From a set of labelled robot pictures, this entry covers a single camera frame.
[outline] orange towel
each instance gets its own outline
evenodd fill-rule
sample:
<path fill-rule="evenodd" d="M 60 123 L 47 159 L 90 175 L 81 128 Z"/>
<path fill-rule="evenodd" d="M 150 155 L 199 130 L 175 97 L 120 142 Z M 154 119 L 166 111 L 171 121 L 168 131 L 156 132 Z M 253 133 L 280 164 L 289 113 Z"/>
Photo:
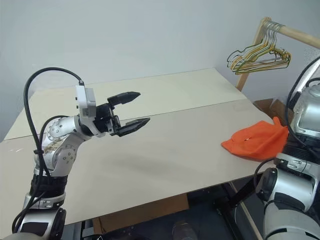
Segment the orange towel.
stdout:
<path fill-rule="evenodd" d="M 273 124 L 260 121 L 255 125 L 234 133 L 221 145 L 230 153 L 255 160 L 274 158 L 284 148 L 288 138 L 288 127 L 281 126 L 279 118 Z"/>

